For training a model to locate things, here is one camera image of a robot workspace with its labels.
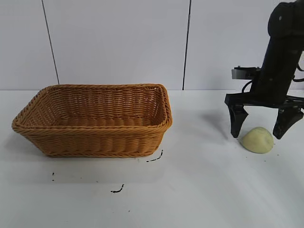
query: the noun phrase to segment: wicker basket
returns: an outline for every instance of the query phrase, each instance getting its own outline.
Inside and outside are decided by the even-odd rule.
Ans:
[[[162,85],[54,85],[41,90],[12,128],[51,157],[143,157],[172,125]]]

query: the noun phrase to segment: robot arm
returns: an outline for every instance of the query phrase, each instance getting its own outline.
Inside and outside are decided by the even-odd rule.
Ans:
[[[280,3],[270,16],[268,33],[270,41],[262,68],[232,70],[233,78],[252,80],[250,92],[226,95],[234,137],[238,137],[248,116],[245,105],[279,109],[273,131],[278,139],[304,116],[304,98],[287,96],[304,51],[304,0]]]

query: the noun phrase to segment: white wall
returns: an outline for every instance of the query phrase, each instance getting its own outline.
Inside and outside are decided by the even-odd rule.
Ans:
[[[188,0],[44,0],[61,84],[181,89]]]
[[[185,89],[241,89],[247,81],[232,80],[231,69],[262,66],[268,20],[279,2],[192,0]]]
[[[0,89],[56,83],[41,0],[1,0]]]

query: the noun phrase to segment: potato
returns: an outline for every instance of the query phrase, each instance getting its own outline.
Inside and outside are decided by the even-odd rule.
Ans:
[[[274,146],[272,134],[264,127],[256,127],[248,132],[241,144],[254,153],[268,153]]]

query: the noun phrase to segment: basket rim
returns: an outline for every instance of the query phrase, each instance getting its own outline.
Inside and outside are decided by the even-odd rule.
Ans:
[[[164,109],[165,118],[159,125],[151,126],[27,126],[20,122],[30,113],[35,107],[38,100],[43,97],[47,92],[57,88],[76,88],[76,89],[124,89],[124,88],[143,88],[143,87],[157,87],[162,91],[162,106]],[[43,134],[75,134],[75,133],[157,133],[164,132],[172,125],[171,108],[169,103],[169,97],[166,88],[161,84],[130,84],[130,85],[51,85],[40,90],[36,96],[28,103],[26,107],[19,112],[12,122],[12,128],[18,133],[43,133]]]

